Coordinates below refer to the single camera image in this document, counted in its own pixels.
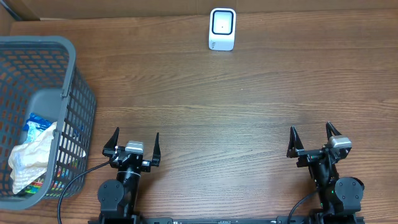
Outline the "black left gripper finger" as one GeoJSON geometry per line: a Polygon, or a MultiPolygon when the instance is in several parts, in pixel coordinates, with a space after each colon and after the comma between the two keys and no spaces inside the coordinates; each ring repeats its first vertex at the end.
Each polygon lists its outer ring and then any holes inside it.
{"type": "Polygon", "coordinates": [[[160,166],[160,160],[161,160],[161,151],[160,151],[160,144],[159,144],[159,133],[156,134],[155,137],[155,144],[154,144],[154,150],[152,154],[152,166],[160,166]]]}
{"type": "Polygon", "coordinates": [[[103,155],[106,157],[113,157],[115,153],[117,153],[117,143],[118,143],[118,136],[119,136],[119,127],[116,128],[115,132],[108,140],[108,142],[103,147],[103,155]]]}

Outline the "blue snack bar wrapper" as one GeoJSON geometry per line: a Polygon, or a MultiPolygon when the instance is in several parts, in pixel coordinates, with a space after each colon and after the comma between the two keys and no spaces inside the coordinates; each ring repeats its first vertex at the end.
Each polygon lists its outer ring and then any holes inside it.
{"type": "Polygon", "coordinates": [[[22,129],[27,134],[25,143],[36,140],[37,137],[40,136],[51,125],[51,121],[43,119],[41,116],[36,115],[35,113],[31,113],[22,129]]]}

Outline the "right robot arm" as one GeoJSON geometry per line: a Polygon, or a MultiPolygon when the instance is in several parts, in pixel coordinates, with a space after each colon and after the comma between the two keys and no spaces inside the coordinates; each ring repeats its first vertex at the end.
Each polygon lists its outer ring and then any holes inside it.
{"type": "Polygon", "coordinates": [[[340,177],[336,164],[352,149],[351,140],[341,134],[331,122],[325,125],[327,143],[319,149],[306,150],[294,126],[290,127],[287,157],[297,158],[297,167],[307,167],[315,190],[297,202],[287,216],[286,223],[364,223],[361,211],[364,184],[355,177],[340,177]],[[312,209],[304,218],[295,217],[296,209],[318,195],[320,208],[312,209]]]}

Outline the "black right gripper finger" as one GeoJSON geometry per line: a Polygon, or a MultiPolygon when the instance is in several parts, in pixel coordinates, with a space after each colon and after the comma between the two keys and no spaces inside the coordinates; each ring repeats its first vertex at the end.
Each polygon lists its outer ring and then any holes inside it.
{"type": "Polygon", "coordinates": [[[333,126],[333,124],[330,121],[326,123],[325,127],[326,127],[327,139],[330,139],[333,136],[341,135],[341,133],[333,126]]]}
{"type": "Polygon", "coordinates": [[[290,127],[289,146],[287,149],[286,156],[289,158],[298,157],[302,151],[304,151],[304,147],[299,138],[297,130],[296,130],[295,126],[291,126],[290,127]]]}

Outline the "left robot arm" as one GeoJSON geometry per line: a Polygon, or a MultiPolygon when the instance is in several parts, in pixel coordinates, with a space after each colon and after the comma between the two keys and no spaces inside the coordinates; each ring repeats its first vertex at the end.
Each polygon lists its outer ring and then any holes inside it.
{"type": "Polygon", "coordinates": [[[161,160],[159,134],[156,134],[151,160],[144,159],[144,144],[128,141],[125,146],[118,145],[119,128],[103,147],[103,155],[109,158],[108,164],[117,169],[115,179],[103,182],[98,189],[100,213],[97,220],[89,224],[139,223],[141,218],[134,211],[143,172],[158,167],[161,160]]]}

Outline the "beige paper pouch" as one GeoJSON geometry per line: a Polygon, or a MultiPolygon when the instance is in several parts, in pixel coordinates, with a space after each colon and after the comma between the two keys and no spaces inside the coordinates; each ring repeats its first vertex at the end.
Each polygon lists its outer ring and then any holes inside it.
{"type": "Polygon", "coordinates": [[[28,143],[24,140],[22,144],[13,147],[8,159],[13,194],[22,195],[24,187],[47,172],[50,147],[56,127],[57,123],[54,122],[36,140],[28,143]]]}

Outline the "Haribo gummy worms bag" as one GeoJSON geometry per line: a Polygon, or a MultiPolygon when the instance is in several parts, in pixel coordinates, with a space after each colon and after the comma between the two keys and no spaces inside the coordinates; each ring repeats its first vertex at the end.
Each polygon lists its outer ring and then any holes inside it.
{"type": "MultiPolygon", "coordinates": [[[[56,180],[54,180],[51,184],[51,191],[62,191],[66,184],[62,181],[58,181],[58,179],[68,179],[72,180],[74,178],[73,174],[70,172],[69,169],[58,167],[56,168],[56,180]]],[[[21,191],[23,195],[33,195],[36,194],[43,186],[45,174],[41,175],[40,177],[36,178],[33,182],[31,182],[27,187],[24,187],[21,191]]]]}

